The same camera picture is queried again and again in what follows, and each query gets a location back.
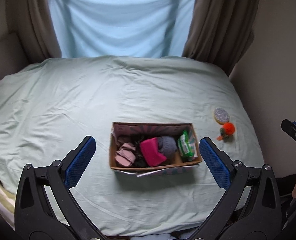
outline gray knit hat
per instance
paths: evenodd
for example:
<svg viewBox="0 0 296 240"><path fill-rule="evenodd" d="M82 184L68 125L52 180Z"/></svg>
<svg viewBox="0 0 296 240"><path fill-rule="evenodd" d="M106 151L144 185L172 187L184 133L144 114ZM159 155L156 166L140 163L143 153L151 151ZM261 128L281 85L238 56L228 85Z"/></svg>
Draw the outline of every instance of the gray knit hat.
<svg viewBox="0 0 296 240"><path fill-rule="evenodd" d="M157 137L158 139L158 152L171 159L174 153L176 152L177 145L174 138L171 136L161 136Z"/></svg>

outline cardboard box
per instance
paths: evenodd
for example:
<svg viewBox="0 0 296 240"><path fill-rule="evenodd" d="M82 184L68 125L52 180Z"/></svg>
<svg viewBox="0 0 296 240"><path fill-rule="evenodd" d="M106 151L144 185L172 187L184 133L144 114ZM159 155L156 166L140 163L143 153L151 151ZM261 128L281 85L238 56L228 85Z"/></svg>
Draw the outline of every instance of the cardboard box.
<svg viewBox="0 0 296 240"><path fill-rule="evenodd" d="M148 168L126 168L122 167L115 161L115 153L117 151L117 138L121 135L132 136L136 134L145 134L151 137L157 137L162 135L173 136L175 140L182 135L182 132L186 130L189 135L189 142L193 145L193 151L195 159L191 162L183 162L179 151L175 152L174 157L171 160L166 161L166 165ZM202 162L202 158L199 152L198 141L190 123L122 123L114 122L112 124L110 149L109 149L109 162L110 168L115 172L121 172L129 175L135 175L137 177L149 176L149 175L161 175L161 174L177 174L187 172L194 167L198 166L198 163Z"/></svg>

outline light blue curtain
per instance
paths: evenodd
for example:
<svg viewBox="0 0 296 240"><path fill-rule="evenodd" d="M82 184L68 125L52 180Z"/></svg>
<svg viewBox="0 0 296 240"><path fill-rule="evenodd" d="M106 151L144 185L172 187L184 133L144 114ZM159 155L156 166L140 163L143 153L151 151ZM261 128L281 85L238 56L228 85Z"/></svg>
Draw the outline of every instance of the light blue curtain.
<svg viewBox="0 0 296 240"><path fill-rule="evenodd" d="M181 56L194 0L49 0L62 56Z"/></svg>

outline curtain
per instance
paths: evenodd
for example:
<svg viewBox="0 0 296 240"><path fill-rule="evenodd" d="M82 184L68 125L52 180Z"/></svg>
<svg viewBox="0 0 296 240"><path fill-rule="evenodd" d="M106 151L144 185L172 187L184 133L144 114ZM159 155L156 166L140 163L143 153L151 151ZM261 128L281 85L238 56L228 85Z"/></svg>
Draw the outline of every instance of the curtain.
<svg viewBox="0 0 296 240"><path fill-rule="evenodd" d="M61 57L48 0L6 0L9 32L16 32L30 63Z"/></svg>
<svg viewBox="0 0 296 240"><path fill-rule="evenodd" d="M183 57L213 63L229 75L253 41L259 0L195 0Z"/></svg>

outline bed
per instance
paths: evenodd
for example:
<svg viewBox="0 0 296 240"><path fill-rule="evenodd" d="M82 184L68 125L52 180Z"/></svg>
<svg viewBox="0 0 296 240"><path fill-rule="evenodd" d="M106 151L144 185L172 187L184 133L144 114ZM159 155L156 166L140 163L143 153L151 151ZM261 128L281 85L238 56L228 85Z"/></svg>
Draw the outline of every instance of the bed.
<svg viewBox="0 0 296 240"><path fill-rule="evenodd" d="M232 142L216 141L216 107L223 107L235 124ZM105 235L170 233L200 225L224 193L206 164L176 175L115 173L108 162L113 122L193 123L198 139L210 137L232 160L253 167L264 163L248 115L215 65L182 57L48 59L0 81L4 190L16 193L26 163L48 166L91 135L96 154L71 192Z"/></svg>

